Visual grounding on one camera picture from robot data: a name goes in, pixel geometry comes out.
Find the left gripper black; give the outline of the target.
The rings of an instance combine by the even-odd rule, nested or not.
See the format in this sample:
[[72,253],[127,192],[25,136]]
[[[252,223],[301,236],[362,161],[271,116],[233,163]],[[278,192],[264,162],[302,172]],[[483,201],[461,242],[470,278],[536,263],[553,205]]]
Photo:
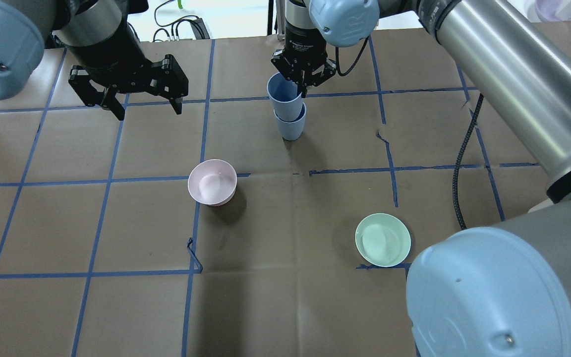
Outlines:
[[[111,111],[117,120],[124,120],[125,109],[118,101],[118,93],[147,92],[168,99],[176,115],[183,112],[183,97],[189,93],[189,81],[172,55],[158,62],[145,57],[140,43],[129,25],[120,25],[115,33],[102,42],[68,50],[89,79],[70,79],[72,89],[83,104],[98,105]],[[100,92],[89,81],[104,87]]]

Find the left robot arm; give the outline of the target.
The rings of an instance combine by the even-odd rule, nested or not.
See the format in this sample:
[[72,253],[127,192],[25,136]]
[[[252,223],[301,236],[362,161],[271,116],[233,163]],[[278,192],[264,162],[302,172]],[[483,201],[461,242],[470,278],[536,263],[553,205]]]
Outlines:
[[0,100],[23,90],[55,35],[78,61],[68,83],[84,105],[123,120],[116,95],[145,92],[180,115],[186,74],[170,54],[147,59],[129,27],[129,14],[147,9],[146,0],[0,0]]

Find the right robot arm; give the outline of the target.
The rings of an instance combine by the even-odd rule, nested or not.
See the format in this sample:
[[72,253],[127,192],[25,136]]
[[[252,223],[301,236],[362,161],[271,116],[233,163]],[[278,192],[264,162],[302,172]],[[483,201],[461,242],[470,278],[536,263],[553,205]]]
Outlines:
[[571,357],[571,59],[505,0],[381,0],[372,91],[285,142],[301,354]]

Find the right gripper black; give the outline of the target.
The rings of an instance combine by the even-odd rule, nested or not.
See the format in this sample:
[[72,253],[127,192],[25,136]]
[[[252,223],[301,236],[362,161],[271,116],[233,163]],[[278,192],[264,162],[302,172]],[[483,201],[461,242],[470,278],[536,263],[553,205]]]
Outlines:
[[284,48],[274,52],[271,63],[306,99],[308,88],[336,75],[336,63],[327,57],[327,42],[318,29],[286,27],[284,34]]

